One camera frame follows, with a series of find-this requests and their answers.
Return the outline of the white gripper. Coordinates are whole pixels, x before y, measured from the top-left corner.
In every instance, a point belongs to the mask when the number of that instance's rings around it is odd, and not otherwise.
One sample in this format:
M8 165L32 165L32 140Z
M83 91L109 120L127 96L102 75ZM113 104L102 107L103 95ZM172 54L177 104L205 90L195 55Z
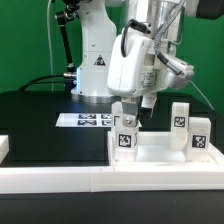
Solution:
M138 101L143 96L139 118L150 119L157 100L155 92L184 88L194 75L194 67L171 54L165 53L168 62L178 73L156 58L154 41L137 32L127 36L127 56L121 53L122 36L114 42L110 60L107 87L110 94L123 97L122 123L126 127L137 125Z

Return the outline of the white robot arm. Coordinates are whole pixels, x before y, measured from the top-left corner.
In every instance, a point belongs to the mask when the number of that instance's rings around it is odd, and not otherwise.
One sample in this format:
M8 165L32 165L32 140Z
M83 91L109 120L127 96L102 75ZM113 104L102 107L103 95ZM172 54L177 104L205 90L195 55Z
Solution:
M181 89L194 67L176 57L185 15L215 20L224 0L63 0L66 17L82 26L82 63L74 96L88 102L121 99L121 118L134 127L150 115L157 93Z

